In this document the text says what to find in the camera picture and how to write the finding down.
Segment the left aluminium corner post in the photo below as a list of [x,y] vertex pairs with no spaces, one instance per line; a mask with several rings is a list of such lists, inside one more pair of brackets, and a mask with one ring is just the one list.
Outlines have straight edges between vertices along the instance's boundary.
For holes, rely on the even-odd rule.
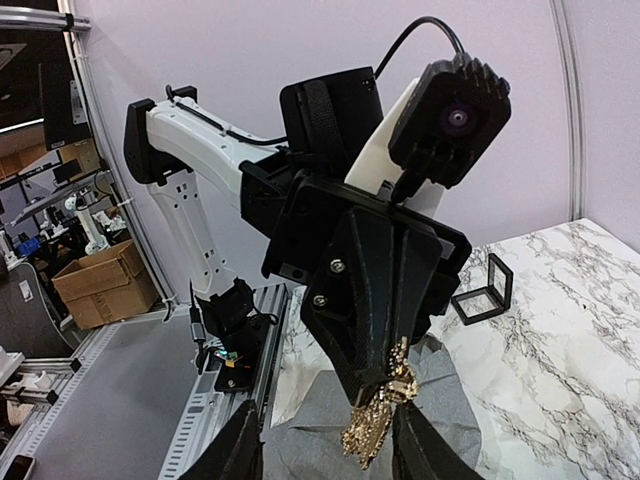
[[581,219],[586,212],[587,141],[583,86],[574,28],[567,1],[550,0],[564,81],[569,139],[569,216]]

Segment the grey button-up shirt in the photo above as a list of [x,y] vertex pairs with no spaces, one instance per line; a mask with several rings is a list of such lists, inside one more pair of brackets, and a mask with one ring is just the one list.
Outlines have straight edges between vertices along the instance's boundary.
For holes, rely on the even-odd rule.
[[335,372],[319,372],[293,416],[264,433],[264,478],[478,478],[482,435],[446,347],[428,335],[401,368],[404,380],[359,409]]

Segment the cardboard box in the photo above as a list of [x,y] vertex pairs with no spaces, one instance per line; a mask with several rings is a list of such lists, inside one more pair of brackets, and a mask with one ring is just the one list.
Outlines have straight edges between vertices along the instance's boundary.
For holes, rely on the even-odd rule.
[[72,261],[52,282],[81,330],[147,313],[159,299],[131,240]]

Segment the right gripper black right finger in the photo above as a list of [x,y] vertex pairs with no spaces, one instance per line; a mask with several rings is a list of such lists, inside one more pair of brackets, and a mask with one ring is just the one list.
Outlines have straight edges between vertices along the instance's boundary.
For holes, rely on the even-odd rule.
[[394,480],[480,480],[413,402],[396,407],[392,421]]

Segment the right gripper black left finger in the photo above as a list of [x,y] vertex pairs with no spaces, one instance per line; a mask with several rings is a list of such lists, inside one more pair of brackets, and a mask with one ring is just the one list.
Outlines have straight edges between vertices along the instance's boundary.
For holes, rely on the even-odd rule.
[[263,442],[254,400],[245,400],[180,480],[262,479]]

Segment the black frame display box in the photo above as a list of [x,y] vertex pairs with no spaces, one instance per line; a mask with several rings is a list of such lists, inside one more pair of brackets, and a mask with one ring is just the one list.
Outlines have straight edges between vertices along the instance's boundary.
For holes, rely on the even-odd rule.
[[[512,304],[514,273],[506,263],[495,253],[490,253],[487,257],[487,284],[465,293],[451,297],[450,303],[458,314],[462,324],[471,326],[484,322],[506,313]],[[504,276],[504,288],[499,290],[496,285],[496,275],[500,272]],[[492,308],[480,313],[468,315],[462,303],[479,297],[486,297]]]

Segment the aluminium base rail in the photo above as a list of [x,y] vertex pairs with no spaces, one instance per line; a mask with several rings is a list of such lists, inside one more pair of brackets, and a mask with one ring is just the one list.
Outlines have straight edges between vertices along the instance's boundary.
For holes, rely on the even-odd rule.
[[34,479],[177,479],[238,405],[267,399],[280,326],[267,334],[255,387],[215,389],[219,368],[198,374],[185,306],[103,327],[74,357],[80,367],[55,382],[56,403],[38,409],[1,455],[34,458]]

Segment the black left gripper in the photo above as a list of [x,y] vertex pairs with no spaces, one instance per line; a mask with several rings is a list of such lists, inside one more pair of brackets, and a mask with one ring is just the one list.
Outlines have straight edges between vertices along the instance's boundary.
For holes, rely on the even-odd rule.
[[261,266],[308,285],[301,318],[349,403],[390,380],[393,349],[445,313],[471,253],[465,235],[405,206],[316,175],[294,179]]

